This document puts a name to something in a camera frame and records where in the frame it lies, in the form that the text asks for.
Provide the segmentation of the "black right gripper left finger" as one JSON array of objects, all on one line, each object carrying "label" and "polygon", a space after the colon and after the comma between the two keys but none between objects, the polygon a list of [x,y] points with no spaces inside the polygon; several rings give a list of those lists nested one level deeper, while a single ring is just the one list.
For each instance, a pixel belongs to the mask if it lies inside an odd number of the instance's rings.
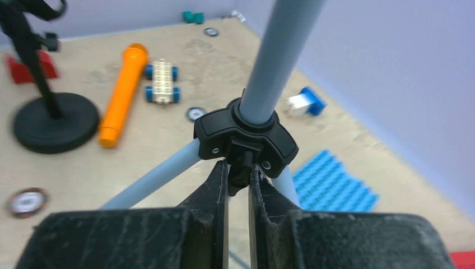
[{"label": "black right gripper left finger", "polygon": [[176,207],[57,212],[17,268],[227,268],[227,164]]}]

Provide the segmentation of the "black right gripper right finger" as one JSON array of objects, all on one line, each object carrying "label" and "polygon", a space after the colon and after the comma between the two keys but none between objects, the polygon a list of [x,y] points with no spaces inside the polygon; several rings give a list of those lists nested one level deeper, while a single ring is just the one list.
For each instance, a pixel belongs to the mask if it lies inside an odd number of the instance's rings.
[{"label": "black right gripper right finger", "polygon": [[305,211],[250,173],[252,268],[453,268],[439,233],[411,214]]}]

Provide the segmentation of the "light blue music stand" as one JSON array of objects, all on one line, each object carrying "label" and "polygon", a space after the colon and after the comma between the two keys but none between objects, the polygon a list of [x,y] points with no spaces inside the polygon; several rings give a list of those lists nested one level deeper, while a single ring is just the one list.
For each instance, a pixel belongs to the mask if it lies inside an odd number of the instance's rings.
[{"label": "light blue music stand", "polygon": [[251,170],[259,165],[280,193],[298,203],[289,164],[299,149],[275,108],[324,5],[324,1],[276,1],[242,96],[198,118],[193,141],[107,201],[103,209],[130,208],[200,160],[219,157],[228,162],[232,196],[247,187]]}]

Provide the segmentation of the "black microphone stand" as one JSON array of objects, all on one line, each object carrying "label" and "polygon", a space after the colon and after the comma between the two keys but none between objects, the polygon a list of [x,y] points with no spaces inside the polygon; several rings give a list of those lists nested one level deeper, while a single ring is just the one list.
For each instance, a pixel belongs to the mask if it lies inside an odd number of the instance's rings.
[{"label": "black microphone stand", "polygon": [[54,93],[40,65],[41,46],[57,50],[55,33],[34,33],[26,13],[43,21],[62,17],[68,4],[53,8],[46,1],[1,1],[1,29],[26,65],[41,96],[26,103],[13,119],[13,134],[26,149],[40,154],[59,154],[74,150],[95,135],[100,114],[96,105],[82,95]]}]

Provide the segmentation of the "orange toy microphone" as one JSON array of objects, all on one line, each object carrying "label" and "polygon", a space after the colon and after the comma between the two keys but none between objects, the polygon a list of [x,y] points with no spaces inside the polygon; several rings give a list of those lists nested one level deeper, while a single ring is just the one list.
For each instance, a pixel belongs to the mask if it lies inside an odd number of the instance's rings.
[{"label": "orange toy microphone", "polygon": [[117,145],[147,62],[148,51],[140,43],[133,43],[123,51],[119,76],[99,125],[99,144],[103,148],[112,149]]}]

